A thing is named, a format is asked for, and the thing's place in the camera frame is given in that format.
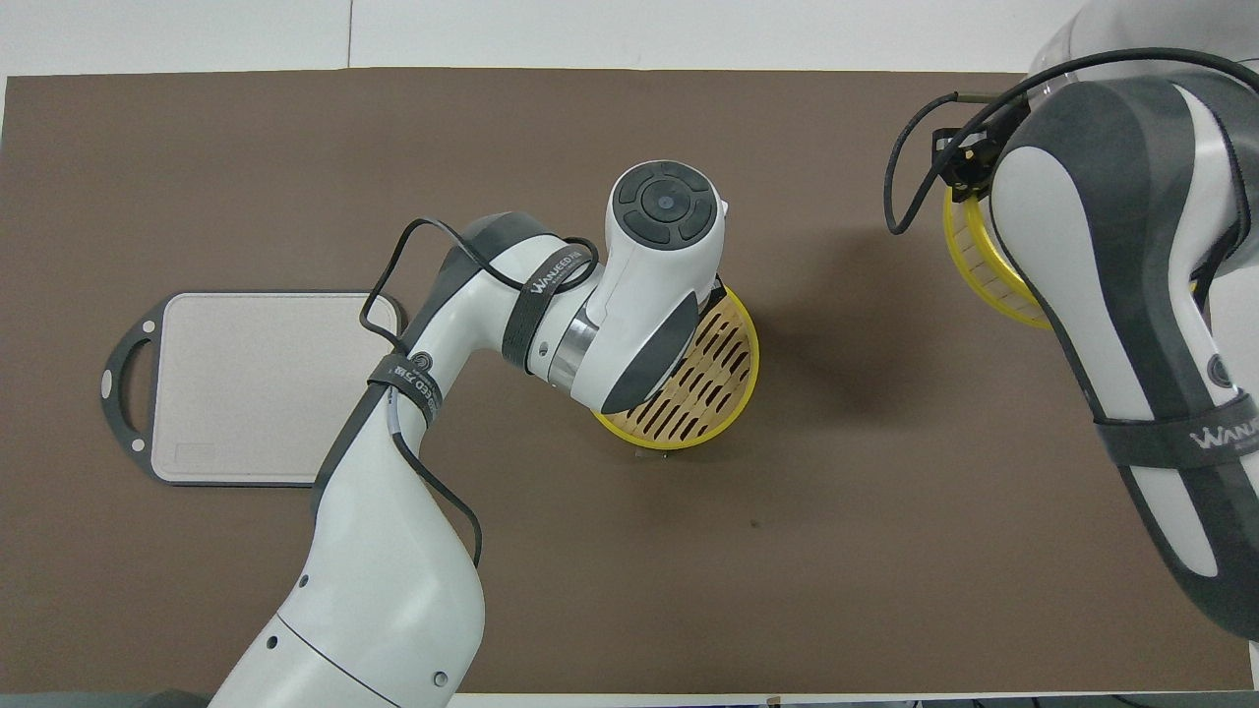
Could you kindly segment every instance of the black cable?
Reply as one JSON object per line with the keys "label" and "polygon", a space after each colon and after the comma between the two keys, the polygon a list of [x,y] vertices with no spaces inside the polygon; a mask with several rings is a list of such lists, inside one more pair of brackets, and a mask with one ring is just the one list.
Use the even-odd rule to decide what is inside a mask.
{"label": "black cable", "polygon": [[[937,96],[935,98],[928,101],[925,106],[923,106],[922,108],[918,110],[917,113],[914,113],[914,117],[909,118],[909,122],[905,123],[904,128],[901,128],[900,135],[896,136],[896,141],[891,144],[891,155],[888,157],[888,169],[884,170],[883,173],[883,214],[884,219],[888,222],[888,231],[890,231],[891,233],[895,234],[904,233],[904,229],[896,231],[898,224],[891,218],[893,213],[891,183],[896,178],[896,163],[900,161],[900,151],[905,147],[905,141],[909,140],[909,134],[914,132],[914,128],[918,127],[918,123],[920,123],[923,118],[925,118],[935,108],[939,108],[940,106],[944,106],[947,103],[956,102],[957,97],[958,93],[954,91],[952,93],[946,93],[944,96]],[[922,200],[925,198],[927,198],[925,193],[914,195],[914,202],[909,207],[912,214],[918,213],[918,209],[922,205]]]}
{"label": "black cable", "polygon": [[[948,145],[946,145],[943,150],[935,154],[935,159],[932,161],[932,166],[930,169],[928,169],[927,176],[923,178],[923,183],[918,186],[918,191],[914,193],[914,198],[909,204],[909,209],[905,212],[905,215],[900,220],[896,220],[896,218],[894,217],[891,207],[891,184],[893,184],[893,174],[895,173],[894,157],[900,155],[900,147],[901,147],[901,145],[895,145],[893,147],[893,159],[889,160],[888,171],[885,174],[883,185],[883,210],[884,210],[884,218],[888,223],[888,231],[890,231],[894,234],[905,233],[905,231],[909,228],[909,224],[912,224],[914,222],[914,218],[918,215],[918,210],[922,208],[923,202],[927,199],[927,193],[930,190],[932,184],[935,181],[935,178],[939,176],[944,166],[949,163],[949,160],[953,159],[957,151],[962,147],[962,141],[964,141],[972,132],[974,132],[974,130],[981,123],[983,123],[983,121],[991,118],[992,115],[996,113],[998,110],[1001,110],[1007,105],[1015,103],[1016,101],[1025,100],[1024,94],[1027,93],[1027,91],[1045,83],[1049,79],[1058,78],[1063,74],[1068,74],[1080,69],[1087,69],[1089,67],[1097,67],[1100,64],[1114,64],[1119,62],[1138,62],[1138,60],[1180,62],[1183,64],[1195,64],[1199,67],[1215,69],[1217,72],[1221,72],[1224,74],[1228,74],[1238,79],[1255,93],[1259,93],[1259,74],[1256,74],[1254,71],[1243,67],[1236,62],[1230,62],[1229,59],[1216,57],[1215,54],[1207,54],[1205,52],[1195,52],[1192,49],[1175,49],[1167,47],[1152,47],[1144,49],[1117,49],[1114,52],[1102,52],[1099,54],[1089,54],[1088,57],[1080,57],[1078,59],[1070,59],[1068,62],[1063,62],[1061,64],[1050,67],[1042,72],[1039,72],[1031,77],[1025,78],[1024,81],[1020,81],[1013,87],[1006,89],[1000,96],[997,96],[996,100],[985,106],[982,110],[980,110],[978,113],[974,115],[974,117],[967,121],[967,123],[962,126],[961,130],[957,131],[953,139],[948,141]],[[949,96],[956,97],[957,94],[954,93]],[[922,117],[919,116],[915,116],[915,118],[922,120]],[[901,131],[901,136],[898,137],[898,142],[904,142],[904,140],[908,139],[909,131],[913,130],[913,126],[912,125],[906,126],[906,128],[908,128],[906,131]]]}
{"label": "black cable", "polygon": [[1215,273],[1224,265],[1225,258],[1231,256],[1238,246],[1241,244],[1241,241],[1250,233],[1250,203],[1246,199],[1246,183],[1241,175],[1241,165],[1238,163],[1238,151],[1226,137],[1224,140],[1224,149],[1229,155],[1229,168],[1233,171],[1233,179],[1236,180],[1238,220],[1233,222],[1229,231],[1224,232],[1224,236],[1211,246],[1210,251],[1206,252],[1202,265],[1191,276],[1196,283],[1194,288],[1194,304],[1197,305],[1199,312],[1206,310],[1206,297],[1211,292],[1211,282],[1215,281]]}
{"label": "black cable", "polygon": [[1114,693],[1110,694],[1110,698],[1114,698],[1115,700],[1123,703],[1124,705],[1132,705],[1133,708],[1156,708],[1155,705],[1149,705],[1148,703],[1137,703],[1136,700],[1124,698],[1122,695],[1117,695]]}
{"label": "black cable", "polygon": [[[404,357],[407,355],[407,345],[402,341],[402,339],[399,339],[398,335],[395,335],[394,333],[381,326],[378,326],[376,324],[368,320],[368,312],[371,311],[371,306],[375,304],[376,299],[380,297],[380,291],[384,290],[385,283],[389,281],[389,276],[393,275],[394,268],[398,266],[398,260],[402,258],[402,253],[407,248],[407,242],[410,239],[410,234],[414,233],[415,229],[423,226],[437,227],[439,231],[449,236],[454,241],[454,243],[458,244],[460,249],[468,258],[471,258],[473,263],[477,265],[477,267],[490,273],[499,282],[514,290],[525,288],[525,283],[511,280],[501,271],[491,266],[490,261],[487,261],[483,256],[477,253],[476,249],[472,248],[472,246],[467,242],[467,239],[460,236],[460,233],[452,229],[446,222],[441,219],[429,219],[427,217],[421,217],[410,222],[409,224],[407,224],[407,228],[402,231],[402,236],[398,237],[398,244],[394,246],[393,254],[389,256],[389,263],[385,266],[385,270],[380,273],[380,277],[376,280],[376,285],[371,288],[371,292],[368,295],[368,300],[363,304],[363,310],[359,311],[359,324],[363,325],[364,329],[366,329],[368,331],[379,334],[380,336],[385,338],[389,341],[389,344],[393,345],[394,351]],[[590,262],[587,265],[585,270],[578,273],[575,278],[569,280],[564,285],[559,286],[559,288],[556,288],[555,292],[567,292],[582,285],[592,275],[594,275],[594,270],[599,263],[599,249],[590,241],[574,236],[565,238],[564,242],[577,243],[584,247],[587,251],[589,251]],[[397,403],[393,397],[397,396],[397,393],[393,389],[390,389],[389,396],[390,396],[390,404],[395,406]],[[428,467],[426,467],[424,464],[419,461],[419,457],[417,457],[415,454],[412,452],[409,447],[407,447],[407,441],[405,438],[403,438],[400,431],[392,432],[390,437],[394,441],[394,447],[398,448],[398,454],[402,455],[403,460],[407,460],[407,464],[410,465],[410,469],[414,470],[415,474],[419,475],[419,477],[428,484],[428,486],[433,488],[438,494],[446,498],[447,501],[453,504],[456,509],[462,511],[465,517],[467,517],[468,522],[472,524],[472,566],[473,567],[480,566],[482,534],[481,534],[481,520],[477,519],[476,511],[473,511],[471,506],[468,506],[462,499],[460,499],[457,494],[451,491],[451,488],[442,484],[442,480],[437,479],[437,475],[431,472]]]}
{"label": "black cable", "polygon": [[437,479],[437,475],[428,471],[428,467],[426,467],[424,464],[419,461],[419,457],[415,457],[415,454],[410,451],[410,447],[407,447],[407,441],[402,437],[400,432],[395,432],[389,437],[393,438],[394,447],[397,447],[398,452],[403,456],[404,460],[407,460],[407,464],[410,465],[410,469],[415,470],[415,474],[419,475],[421,479],[423,479],[426,482],[428,482],[428,486],[437,490],[438,494],[444,496],[447,501],[453,504],[456,509],[462,511],[463,515],[468,518],[468,522],[472,524],[472,567],[480,566],[481,520],[476,518],[476,513],[472,510],[471,506],[465,504],[463,500],[460,499],[457,494],[451,491],[451,488],[442,484],[442,480]]}
{"label": "black cable", "polygon": [[[389,276],[393,275],[394,267],[398,266],[398,260],[402,258],[402,252],[407,248],[407,241],[410,238],[410,234],[414,233],[415,229],[423,226],[437,227],[439,231],[442,231],[442,233],[451,237],[451,239],[454,241],[454,243],[460,247],[460,251],[462,251],[468,258],[471,258],[472,262],[477,265],[477,267],[490,273],[490,276],[492,276],[502,285],[506,285],[507,287],[511,287],[514,290],[525,288],[525,283],[507,277],[501,271],[491,266],[490,261],[487,261],[483,256],[477,253],[476,249],[472,248],[472,246],[467,242],[467,239],[460,236],[460,233],[456,232],[453,228],[451,228],[446,222],[441,219],[431,219],[427,217],[421,217],[410,222],[409,224],[407,224],[407,228],[402,231],[402,236],[398,237],[398,244],[394,246],[394,252],[389,257],[389,265],[387,265],[385,270],[380,273],[380,278],[376,280],[375,287],[371,288],[371,292],[368,295],[368,300],[363,304],[363,310],[359,311],[359,324],[363,325],[363,328],[366,329],[368,331],[379,334],[380,336],[385,338],[385,340],[388,340],[389,344],[393,345],[394,351],[402,355],[407,354],[407,345],[403,344],[402,339],[399,339],[398,335],[395,335],[394,333],[368,320],[368,312],[371,311],[371,306],[375,305],[376,299],[380,297],[380,291],[384,290],[385,282],[389,281]],[[573,290],[574,287],[582,285],[592,275],[594,275],[594,268],[599,263],[599,249],[594,246],[594,243],[590,243],[589,241],[579,237],[565,238],[564,242],[578,243],[585,247],[590,252],[590,262],[587,265],[585,270],[578,273],[575,278],[559,286],[559,288],[555,292],[568,292],[569,290]]]}

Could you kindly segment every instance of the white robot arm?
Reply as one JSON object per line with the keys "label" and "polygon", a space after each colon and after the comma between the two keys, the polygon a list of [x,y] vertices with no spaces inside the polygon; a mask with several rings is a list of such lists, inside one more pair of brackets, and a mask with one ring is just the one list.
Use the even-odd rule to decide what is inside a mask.
{"label": "white robot arm", "polygon": [[[477,349],[501,351],[603,412],[650,398],[690,343],[724,232],[715,188],[671,161],[617,181],[607,267],[524,213],[471,224],[467,247],[524,287],[451,249],[403,350],[371,374],[320,471],[300,580],[212,705],[444,705],[481,642],[483,597],[405,456]],[[592,267],[580,285],[562,287]]]}
{"label": "white robot arm", "polygon": [[[1142,52],[1181,60],[1124,53],[1152,44]],[[1163,561],[1207,616],[1251,640],[1259,411],[1200,310],[1216,273],[1259,262],[1259,76],[1244,66],[1256,57],[1259,4],[1092,3],[1037,57],[1040,76],[1007,92],[1027,89],[1032,108],[991,175],[1001,246]],[[1063,60],[1074,71],[1044,82]],[[937,173],[948,159],[937,154]],[[903,224],[889,213],[889,226]]]}

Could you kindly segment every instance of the velcro strap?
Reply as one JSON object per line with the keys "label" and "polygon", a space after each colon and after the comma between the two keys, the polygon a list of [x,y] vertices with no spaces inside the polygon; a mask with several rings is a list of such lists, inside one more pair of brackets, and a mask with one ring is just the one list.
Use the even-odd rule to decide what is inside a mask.
{"label": "velcro strap", "polygon": [[419,353],[414,359],[408,359],[402,354],[385,354],[376,369],[368,377],[370,383],[383,383],[397,388],[403,396],[419,408],[424,416],[424,423],[433,425],[437,411],[442,407],[442,389],[428,375],[428,369],[433,362],[428,354]]}
{"label": "velcro strap", "polygon": [[1249,393],[1173,421],[1095,421],[1115,465],[1194,470],[1259,451],[1259,409]]}
{"label": "velcro strap", "polygon": [[529,349],[534,345],[534,335],[543,324],[546,307],[550,306],[555,291],[578,268],[590,261],[589,252],[580,246],[565,246],[550,254],[550,258],[534,271],[525,282],[525,288],[516,296],[516,305],[507,317],[502,331],[502,358],[519,369],[529,370]]}

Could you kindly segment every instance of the round button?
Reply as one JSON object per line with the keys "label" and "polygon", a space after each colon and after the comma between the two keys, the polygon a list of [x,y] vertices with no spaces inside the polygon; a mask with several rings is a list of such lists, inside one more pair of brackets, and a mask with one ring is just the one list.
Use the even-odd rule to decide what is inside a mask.
{"label": "round button", "polygon": [[653,181],[642,193],[642,210],[657,222],[676,222],[685,217],[690,208],[690,190],[676,179]]}
{"label": "round button", "polygon": [[1206,375],[1220,388],[1233,388],[1233,378],[1229,377],[1229,369],[1224,368],[1224,359],[1220,359],[1219,354],[1206,363]]}

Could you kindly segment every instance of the brand logo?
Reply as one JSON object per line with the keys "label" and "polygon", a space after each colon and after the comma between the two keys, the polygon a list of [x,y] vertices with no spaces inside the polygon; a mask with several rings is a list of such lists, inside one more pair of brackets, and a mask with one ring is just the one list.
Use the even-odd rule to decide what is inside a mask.
{"label": "brand logo", "polygon": [[1201,436],[1192,432],[1188,433],[1188,436],[1194,438],[1194,442],[1196,442],[1202,450],[1244,442],[1255,435],[1259,435],[1259,416],[1255,416],[1241,425],[1228,428],[1224,426],[1215,426],[1215,430],[1212,431],[1211,428],[1204,427]]}
{"label": "brand logo", "polygon": [[437,397],[433,396],[433,389],[428,385],[427,377],[423,377],[418,372],[413,372],[407,367],[394,367],[394,375],[415,387],[415,391],[424,397],[424,401],[427,401],[434,411],[439,407]]}
{"label": "brand logo", "polygon": [[541,277],[535,278],[534,282],[530,283],[529,291],[534,295],[544,292],[551,286],[551,283],[555,282],[556,278],[568,275],[569,268],[577,265],[583,256],[584,253],[580,251],[569,251],[563,258],[551,266],[551,270],[546,271]]}
{"label": "brand logo", "polygon": [[1233,388],[1233,379],[1229,378],[1229,370],[1224,368],[1224,359],[1220,359],[1219,354],[1212,355],[1206,363],[1206,375],[1215,385]]}
{"label": "brand logo", "polygon": [[428,351],[417,351],[412,354],[410,362],[422,372],[427,372],[433,368],[433,357]]}

